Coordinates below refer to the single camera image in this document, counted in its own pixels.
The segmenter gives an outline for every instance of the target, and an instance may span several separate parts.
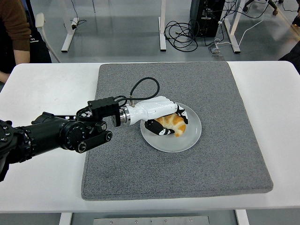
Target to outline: computer tower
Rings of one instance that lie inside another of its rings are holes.
[[[224,4],[225,0],[192,0],[190,19],[194,35],[208,38],[216,36]]]

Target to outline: white plate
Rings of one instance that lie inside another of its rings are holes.
[[[180,137],[171,135],[156,135],[145,128],[145,121],[141,120],[141,132],[145,140],[154,148],[164,152],[180,152],[191,148],[200,138],[201,122],[197,114],[184,104],[177,103],[187,112],[188,124]]]

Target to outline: gray felt mat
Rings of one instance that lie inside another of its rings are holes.
[[[87,152],[82,179],[85,200],[133,200],[266,193],[273,183],[226,62],[106,64],[96,99],[125,95],[152,76],[159,95],[192,108],[202,122],[189,150],[165,153],[151,147],[140,124],[113,127],[113,139]],[[145,81],[134,92],[156,91]]]

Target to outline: bread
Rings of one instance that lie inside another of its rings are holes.
[[[163,125],[165,128],[174,130],[175,137],[181,136],[186,130],[186,124],[183,118],[177,115],[176,113],[167,116],[162,116],[155,120],[161,125]]]

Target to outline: chair leg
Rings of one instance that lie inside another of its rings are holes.
[[[49,51],[52,53],[52,55],[55,57],[55,59],[58,61],[58,62],[61,62],[60,59],[58,58],[58,56],[55,54],[55,51],[52,49],[52,47],[49,45],[48,43],[48,40],[47,40],[47,37],[46,37],[46,34],[45,34],[45,31],[44,31],[44,28],[41,27],[41,30],[42,30],[42,35],[43,35],[43,39],[46,43],[46,46],[47,48],[49,49]]]
[[[274,2],[272,2],[272,0],[268,0],[268,4],[274,8],[273,15],[277,15],[277,6],[274,4]]]
[[[246,2],[245,6],[244,6],[244,8],[243,8],[243,11],[244,11],[245,13],[248,11],[247,5],[251,4],[252,2],[254,2],[254,0],[249,0],[249,1]]]

